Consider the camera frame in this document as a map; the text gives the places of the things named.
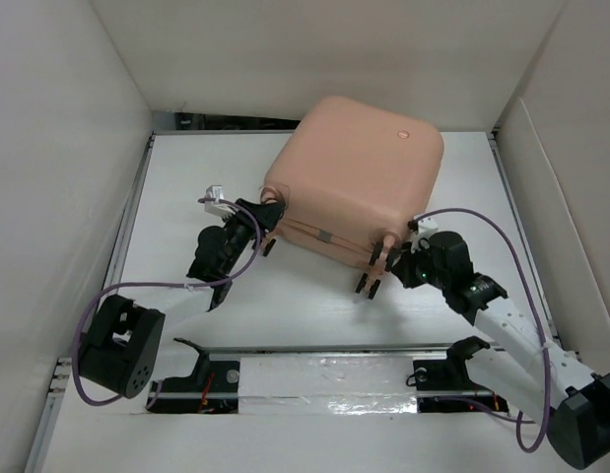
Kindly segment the pink hard-shell suitcase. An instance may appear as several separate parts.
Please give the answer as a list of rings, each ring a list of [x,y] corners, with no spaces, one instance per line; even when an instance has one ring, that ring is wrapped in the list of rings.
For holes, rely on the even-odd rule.
[[[360,269],[356,290],[373,298],[427,209],[443,151],[426,121],[327,97],[264,177],[261,202],[285,205],[270,235]]]

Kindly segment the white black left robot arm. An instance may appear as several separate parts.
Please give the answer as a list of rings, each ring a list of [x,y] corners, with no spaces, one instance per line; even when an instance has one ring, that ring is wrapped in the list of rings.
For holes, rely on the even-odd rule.
[[[158,355],[166,315],[119,295],[118,289],[209,288],[209,308],[214,309],[225,300],[233,280],[251,266],[286,209],[285,202],[276,197],[252,203],[205,196],[199,202],[223,204],[231,211],[220,226],[199,233],[187,272],[194,284],[117,283],[94,296],[80,316],[71,347],[72,378],[86,404],[102,407],[136,397],[145,388]]]

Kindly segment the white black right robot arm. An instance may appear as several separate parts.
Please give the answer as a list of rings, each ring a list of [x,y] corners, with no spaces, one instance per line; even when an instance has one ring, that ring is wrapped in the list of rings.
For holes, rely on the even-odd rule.
[[[451,345],[444,363],[449,383],[496,392],[575,469],[610,453],[610,372],[596,373],[548,338],[502,286],[474,269],[459,234],[406,243],[387,269],[406,289],[438,289],[452,311],[498,343],[493,349],[473,336]]]

